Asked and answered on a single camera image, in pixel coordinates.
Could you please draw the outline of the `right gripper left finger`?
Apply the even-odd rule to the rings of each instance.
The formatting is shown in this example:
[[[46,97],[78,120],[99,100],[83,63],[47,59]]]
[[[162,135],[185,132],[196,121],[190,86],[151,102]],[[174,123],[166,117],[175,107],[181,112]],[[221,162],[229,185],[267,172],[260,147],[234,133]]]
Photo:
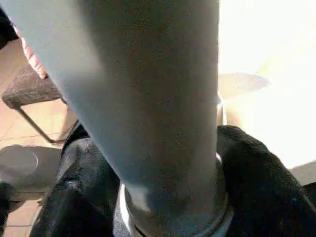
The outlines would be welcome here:
[[[120,181],[95,146],[68,147],[74,159],[32,227],[32,237],[111,237]]]

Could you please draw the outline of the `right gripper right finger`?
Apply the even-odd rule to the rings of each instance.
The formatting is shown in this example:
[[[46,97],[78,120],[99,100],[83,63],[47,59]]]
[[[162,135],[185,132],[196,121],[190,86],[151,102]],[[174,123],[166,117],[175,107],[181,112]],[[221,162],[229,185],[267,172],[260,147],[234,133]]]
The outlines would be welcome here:
[[[314,237],[313,199],[259,140],[236,126],[217,127],[217,152],[234,208],[228,237]]]

